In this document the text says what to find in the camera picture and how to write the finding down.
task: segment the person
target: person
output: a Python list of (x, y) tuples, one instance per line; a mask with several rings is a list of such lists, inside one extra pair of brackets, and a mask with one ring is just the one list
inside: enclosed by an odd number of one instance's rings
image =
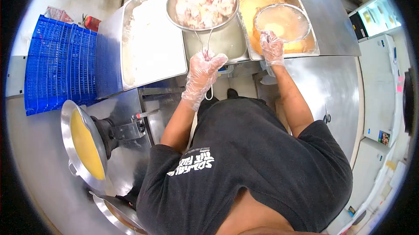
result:
[(230, 90), (226, 100), (201, 104), (227, 57), (197, 53), (137, 199), (149, 234), (321, 232), (348, 202), (351, 167), (323, 120), (313, 120), (285, 68), (283, 42), (264, 31), (261, 46), (292, 135), (263, 100)]

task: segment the label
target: label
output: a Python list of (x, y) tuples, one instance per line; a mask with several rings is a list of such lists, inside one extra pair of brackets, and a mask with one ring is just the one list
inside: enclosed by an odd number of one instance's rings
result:
[(383, 143), (385, 146), (388, 146), (389, 140), (390, 140), (390, 134), (380, 130), (377, 141), (379, 143)]
[(351, 215), (351, 217), (353, 217), (355, 215), (355, 213), (356, 213), (356, 210), (354, 210), (352, 208), (352, 206), (349, 206), (348, 213), (349, 213), (349, 215)]

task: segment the black shoe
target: black shoe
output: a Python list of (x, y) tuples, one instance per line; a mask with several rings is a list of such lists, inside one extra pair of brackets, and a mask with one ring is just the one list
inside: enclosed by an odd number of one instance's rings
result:
[(229, 99), (229, 98), (237, 98), (237, 97), (238, 97), (238, 93), (237, 93), (236, 90), (234, 90), (232, 88), (229, 88), (227, 90), (227, 99)]

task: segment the blue plastic crate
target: blue plastic crate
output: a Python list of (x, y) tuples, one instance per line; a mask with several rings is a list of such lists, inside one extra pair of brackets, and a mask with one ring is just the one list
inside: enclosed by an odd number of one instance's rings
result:
[(27, 115), (59, 109), (73, 97), (79, 105), (94, 103), (96, 38), (76, 24), (39, 16), (26, 62)]
[(73, 30), (71, 61), (67, 71), (71, 99), (77, 102), (96, 98), (96, 39), (97, 33), (78, 26)]

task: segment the metal bowl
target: metal bowl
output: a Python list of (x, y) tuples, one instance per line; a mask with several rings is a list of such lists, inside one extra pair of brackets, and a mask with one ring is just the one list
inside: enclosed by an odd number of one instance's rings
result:
[(176, 23), (176, 9), (175, 9), (176, 3), (177, 3), (177, 0), (167, 0), (167, 4), (166, 4), (167, 17), (169, 18), (171, 23), (175, 24), (177, 27), (179, 27), (179, 28), (181, 28), (182, 30), (185, 30), (185, 31), (195, 31), (195, 32), (203, 31), (203, 32), (205, 32), (205, 31), (215, 30), (217, 28), (220, 28), (221, 26), (224, 26), (230, 20), (235, 18), (237, 16), (237, 12), (238, 12), (238, 0), (236, 0), (235, 8), (234, 8), (234, 12), (233, 12), (232, 16), (230, 16), (223, 23), (218, 24), (217, 26), (214, 26), (212, 28), (202, 28), (202, 29), (189, 28), (189, 27), (185, 27), (185, 26), (182, 26), (182, 25)]
[(263, 7), (263, 8), (261, 8), (257, 13), (256, 13), (256, 15), (255, 15), (255, 18), (254, 18), (254, 23), (253, 23), (253, 25), (254, 25), (254, 27), (256, 28), (256, 30), (259, 32), (259, 34), (260, 34), (260, 32), (263, 30), (263, 29), (261, 29), (260, 27), (258, 27), (258, 18), (259, 18), (259, 16), (266, 10), (266, 9), (269, 9), (269, 8), (274, 8), (274, 7), (279, 7), (279, 6), (281, 6), (281, 7), (290, 7), (290, 8), (292, 8), (294, 11), (296, 11), (296, 12), (298, 12), (298, 14), (300, 14), (300, 16), (302, 17), (302, 18), (304, 18), (306, 21), (307, 21), (307, 27), (306, 27), (306, 29), (307, 29), (307, 31), (305, 31), (304, 33), (302, 33), (302, 35), (300, 36), (300, 37), (298, 37), (298, 38), (296, 38), (295, 40), (293, 40), (293, 41), (286, 41), (286, 40), (284, 40), (284, 43), (295, 43), (295, 42), (298, 42), (298, 41), (300, 41), (300, 40), (302, 40), (302, 39), (305, 39), (307, 36), (308, 36), (308, 34), (310, 34), (310, 31), (311, 31), (311, 24), (310, 24), (310, 21), (309, 21), (309, 19), (308, 19), (308, 17), (307, 17), (307, 15), (305, 14), (305, 12), (304, 11), (302, 11), (299, 7), (296, 7), (296, 6), (294, 6), (294, 5), (291, 5), (291, 4), (286, 4), (286, 3), (275, 3), (275, 4), (272, 4), (272, 5), (268, 5), (268, 6), (265, 6), (265, 7)]
[(87, 183), (87, 185), (104, 194), (106, 179), (104, 178), (103, 180), (99, 180), (93, 177), (93, 175), (83, 165), (77, 154), (76, 148), (74, 147), (71, 136), (71, 115), (75, 109), (80, 113), (84, 126), (92, 135), (93, 142), (95, 143), (99, 158), (102, 162), (103, 173), (106, 173), (108, 162), (106, 158), (105, 145), (103, 144), (102, 138), (99, 135), (99, 131), (92, 118), (87, 115), (87, 113), (76, 103), (71, 100), (66, 100), (61, 109), (61, 133), (65, 150), (67, 151), (69, 157), (68, 168), (71, 174), (74, 176), (80, 176)]

